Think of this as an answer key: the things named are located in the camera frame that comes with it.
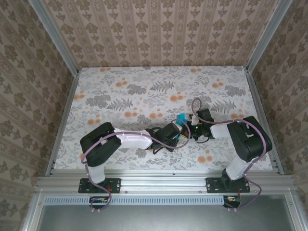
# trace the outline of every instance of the table surface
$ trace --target table surface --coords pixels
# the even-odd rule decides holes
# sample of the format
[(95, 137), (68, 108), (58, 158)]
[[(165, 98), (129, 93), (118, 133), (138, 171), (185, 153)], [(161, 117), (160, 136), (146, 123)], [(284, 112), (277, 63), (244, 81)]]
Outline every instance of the table surface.
[[(255, 116), (241, 66), (83, 68), (65, 126), (55, 169), (84, 168), (80, 139), (104, 122), (116, 128), (164, 127), (180, 113), (191, 113), (202, 100), (215, 121)], [(180, 138), (178, 146), (186, 141)], [(236, 155), (231, 139), (204, 144), (194, 140), (172, 153), (163, 149), (118, 149), (106, 169), (219, 170)], [(272, 169), (266, 155), (252, 169)]]

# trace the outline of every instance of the cable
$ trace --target cable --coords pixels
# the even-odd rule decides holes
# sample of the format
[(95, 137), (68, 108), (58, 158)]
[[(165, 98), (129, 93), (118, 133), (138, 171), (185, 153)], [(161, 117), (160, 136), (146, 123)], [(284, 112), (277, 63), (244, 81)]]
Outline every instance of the cable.
[[(90, 176), (90, 174), (89, 174), (88, 164), (87, 164), (87, 162), (85, 161), (86, 156), (87, 156), (97, 145), (99, 145), (102, 141), (104, 141), (104, 140), (106, 140), (106, 139), (108, 139), (108, 138), (110, 138), (110, 137), (112, 137), (112, 136), (116, 136), (116, 135), (140, 135), (140, 136), (144, 136), (144, 137), (150, 138), (151, 140), (153, 140), (153, 141), (155, 141), (155, 142), (157, 142), (157, 143), (163, 145), (164, 147), (171, 148), (171, 149), (180, 149), (180, 148), (184, 147), (186, 144), (188, 144), (188, 142), (189, 142), (189, 140), (190, 140), (190, 137), (191, 137), (191, 131), (190, 131), (188, 125), (187, 125), (183, 120), (181, 120), (181, 119), (173, 119), (173, 120), (171, 121), (171, 123), (174, 122), (174, 121), (180, 121), (180, 122), (182, 122), (182, 123), (186, 126), (186, 128), (187, 128), (187, 130), (188, 130), (188, 135), (189, 135), (189, 136), (188, 136), (188, 138), (187, 138), (187, 141), (186, 141), (183, 145), (181, 145), (181, 146), (178, 146), (178, 147), (169, 146), (169, 145), (164, 144), (163, 142), (157, 140), (157, 139), (154, 138), (154, 137), (151, 137), (151, 136), (149, 136), (149, 135), (147, 135), (147, 134), (143, 134), (142, 132), (136, 132), (136, 131), (123, 131), (123, 132), (114, 132), (114, 133), (111, 133), (111, 134), (109, 134), (109, 135), (107, 135), (107, 136), (104, 136), (104, 137), (100, 138), (96, 143), (94, 143), (94, 144), (83, 154), (83, 156), (82, 156), (82, 158), (81, 158), (81, 163), (85, 164), (87, 176), (88, 176), (90, 182), (91, 182), (94, 186), (96, 186), (96, 187), (98, 187), (98, 188), (104, 190), (105, 192), (107, 192), (107, 193), (108, 193), (108, 196), (109, 196), (107, 203), (105, 204), (105, 206), (104, 206), (103, 208), (101, 208), (101, 210), (103, 210), (103, 209), (105, 209), (105, 208), (107, 208), (107, 207), (109, 206), (109, 204), (110, 204), (110, 202), (111, 202), (111, 199), (112, 199), (112, 196), (111, 196), (111, 193), (110, 193), (107, 189), (105, 189), (103, 186), (100, 186), (100, 185), (96, 184), (96, 183), (92, 180), (92, 178), (91, 178), (91, 176)], [(92, 208), (92, 211), (95, 210), (95, 209), (93, 208), (93, 206), (92, 206), (92, 205), (93, 205), (93, 201), (95, 201), (95, 200), (92, 200), (92, 201), (91, 201), (91, 204), (90, 204), (90, 206), (91, 206), (91, 208)]]
[(208, 142), (209, 139), (210, 139), (210, 138), (207, 138), (206, 141), (202, 141), (202, 142), (197, 142), (196, 140), (194, 140), (194, 141), (196, 141), (196, 143), (206, 143), (206, 142)]
[(247, 204), (245, 204), (245, 205), (243, 205), (243, 206), (241, 206), (241, 207), (233, 208), (233, 209), (236, 211), (237, 209), (245, 208), (245, 207), (247, 207), (248, 205), (250, 205), (251, 203), (253, 203), (253, 202), (261, 195), (261, 193), (262, 193), (262, 188), (261, 188), (261, 186), (258, 185), (258, 184), (255, 183), (255, 182), (251, 181), (250, 179), (248, 179), (247, 176), (246, 176), (246, 173), (247, 173), (247, 172), (249, 171), (249, 169), (254, 165), (255, 162), (257, 162), (259, 159), (261, 159), (262, 157), (264, 157), (264, 155), (266, 154), (266, 143), (265, 143), (265, 139), (264, 139), (264, 137), (263, 137), (261, 131), (260, 131), (258, 128), (256, 128), (253, 124), (251, 124), (251, 123), (249, 123), (248, 121), (243, 120), (243, 119), (234, 119), (234, 120), (226, 120), (226, 121), (221, 121), (221, 122), (212, 122), (212, 121), (207, 121), (207, 120), (204, 120), (204, 119), (200, 118), (200, 117), (197, 115), (197, 113), (195, 112), (195, 110), (193, 109), (193, 104), (194, 104), (194, 102), (196, 102), (196, 100), (198, 100), (198, 101), (200, 102), (199, 110), (201, 109), (201, 106), (202, 106), (201, 100), (200, 100), (199, 98), (195, 98), (195, 99), (192, 101), (192, 112), (193, 112), (193, 114), (194, 114), (199, 120), (201, 120), (201, 121), (203, 121), (203, 122), (206, 122), (206, 123), (209, 123), (209, 124), (223, 124), (223, 123), (231, 123), (231, 122), (240, 121), (240, 122), (243, 122), (243, 123), (245, 123), (245, 124), (248, 124), (250, 127), (252, 127), (252, 128), (257, 132), (257, 134), (259, 135), (259, 137), (260, 137), (261, 140), (262, 140), (262, 143), (263, 143), (263, 152), (262, 152), (261, 156), (260, 156), (259, 158), (255, 159), (255, 160), (253, 160), (253, 161), (251, 162), (251, 164), (248, 166), (248, 168), (247, 168), (247, 169), (244, 171), (244, 173), (243, 173), (243, 174), (244, 174), (244, 178), (245, 178), (248, 182), (250, 182), (250, 183), (254, 184), (255, 186), (257, 186), (260, 190), (259, 190), (258, 194), (257, 194), (250, 202), (248, 202)]

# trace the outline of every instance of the floral wallpaper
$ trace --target floral wallpaper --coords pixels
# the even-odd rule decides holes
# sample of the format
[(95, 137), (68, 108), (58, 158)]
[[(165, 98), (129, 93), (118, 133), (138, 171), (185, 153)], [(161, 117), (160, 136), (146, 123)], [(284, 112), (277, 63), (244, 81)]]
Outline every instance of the floral wallpaper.
[[(105, 122), (123, 130), (166, 126), (178, 114), (192, 113), (199, 97), (215, 121), (257, 117), (243, 67), (83, 68), (65, 126), (55, 169), (84, 168), (80, 139)], [(180, 138), (179, 144), (186, 142)], [(222, 170), (236, 155), (231, 139), (204, 144), (194, 140), (172, 153), (119, 148), (107, 169)], [(253, 167), (272, 169), (268, 155)]]
[(308, 212), (308, 1), (292, 2), (253, 76), (284, 170)]
[(72, 76), (26, 0), (0, 1), (0, 230), (19, 230), (45, 175)]
[(278, 0), (43, 0), (78, 67), (247, 64)]

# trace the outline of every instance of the patterned wallpaper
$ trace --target patterned wallpaper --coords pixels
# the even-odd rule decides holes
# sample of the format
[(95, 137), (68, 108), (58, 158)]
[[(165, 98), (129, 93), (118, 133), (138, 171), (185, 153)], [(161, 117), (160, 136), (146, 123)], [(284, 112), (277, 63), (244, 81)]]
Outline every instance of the patterned wallpaper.
[(294, 0), (253, 71), (284, 170), (308, 211), (308, 1)]
[(26, 0), (0, 1), (0, 230), (19, 230), (72, 76)]
[(278, 0), (43, 0), (79, 68), (246, 65)]

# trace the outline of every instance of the vented panel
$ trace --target vented panel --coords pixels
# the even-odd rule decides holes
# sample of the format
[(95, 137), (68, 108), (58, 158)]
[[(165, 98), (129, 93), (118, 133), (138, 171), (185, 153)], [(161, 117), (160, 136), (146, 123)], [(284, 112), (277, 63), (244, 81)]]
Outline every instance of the vented panel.
[[(90, 196), (46, 196), (44, 205), (89, 205)], [(119, 196), (110, 205), (223, 205), (223, 196)]]

